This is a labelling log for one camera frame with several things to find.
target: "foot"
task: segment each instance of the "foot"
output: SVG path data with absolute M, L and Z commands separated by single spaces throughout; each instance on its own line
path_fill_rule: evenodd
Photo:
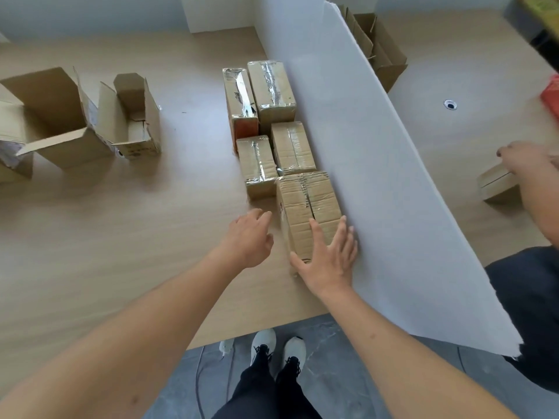
M 276 332 L 271 328 L 257 332 L 252 340 L 250 365 L 252 366 L 257 356 L 266 356 L 267 361 L 270 362 L 274 350 L 276 350 Z
M 301 369 L 307 358 L 307 348 L 303 338 L 293 337 L 286 342 L 283 348 L 283 370 L 294 373 L 295 378 L 301 373 Z

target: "gray floor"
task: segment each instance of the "gray floor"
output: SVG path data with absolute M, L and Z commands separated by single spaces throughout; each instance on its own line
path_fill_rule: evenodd
M 299 376 L 305 395 L 324 419 L 390 418 L 367 370 L 331 316 L 319 316 L 276 328 L 280 347 L 292 336 L 305 339 L 307 362 Z M 235 339 L 229 397 L 248 366 L 252 335 Z M 526 380 L 500 356 L 419 338 L 455 367 L 465 370 L 494 396 L 524 419 L 549 419 L 559 412 L 559 395 Z M 144 419 L 199 418 L 194 373 L 201 349 L 185 352 L 178 368 Z M 278 372 L 280 355 L 272 362 Z M 221 357 L 217 344 L 206 346 L 201 360 L 199 396 L 206 418 L 225 403 L 231 354 Z

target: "tabletop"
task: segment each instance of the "tabletop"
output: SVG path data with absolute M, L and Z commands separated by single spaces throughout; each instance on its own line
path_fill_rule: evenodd
M 539 98 L 554 70 L 497 11 L 383 20 L 409 63 L 389 97 L 482 264 L 549 245 L 520 202 L 484 203 L 476 178 L 511 141 L 559 144 L 557 122 Z
M 61 171 L 40 156 L 32 181 L 0 186 L 0 394 L 108 315 L 200 260 L 251 206 L 227 121 L 221 69 L 266 56 L 253 28 L 0 46 L 0 77 L 76 67 L 99 82 L 137 72 L 161 107 L 162 154 Z M 14 98 L 0 88 L 0 99 Z M 276 211 L 275 200 L 257 205 Z M 238 276 L 191 347 L 325 313 L 275 245 Z

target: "white sneaker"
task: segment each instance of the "white sneaker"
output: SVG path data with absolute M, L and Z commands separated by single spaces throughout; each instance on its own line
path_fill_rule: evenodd
M 299 376 L 306 359 L 307 348 L 303 338 L 293 337 L 286 342 L 283 348 L 283 367 L 286 367 L 288 364 L 294 368 L 296 367 L 296 376 Z
M 270 328 L 256 333 L 254 339 L 252 340 L 252 356 L 250 358 L 251 366 L 254 363 L 254 359 L 256 359 L 256 354 L 258 354 L 260 350 L 263 350 L 261 348 L 262 345 L 266 346 L 268 349 L 266 355 L 268 356 L 268 361 L 270 361 L 272 359 L 272 353 L 276 350 L 276 331 Z

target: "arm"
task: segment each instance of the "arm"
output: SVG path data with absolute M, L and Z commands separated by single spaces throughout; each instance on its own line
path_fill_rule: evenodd
M 311 228 L 312 262 L 305 264 L 291 253 L 291 264 L 342 327 L 395 419 L 516 417 L 466 374 L 372 309 L 353 290 L 351 267 L 357 243 L 353 227 L 346 230 L 345 217 L 329 246 L 313 219 Z
M 515 141 L 501 147 L 497 155 L 505 167 L 518 177 L 522 203 L 542 234 L 559 248 L 559 161 L 545 147 Z
M 1 419 L 140 418 L 227 285 L 266 259 L 271 212 L 250 211 L 191 270 L 144 295 L 16 386 Z

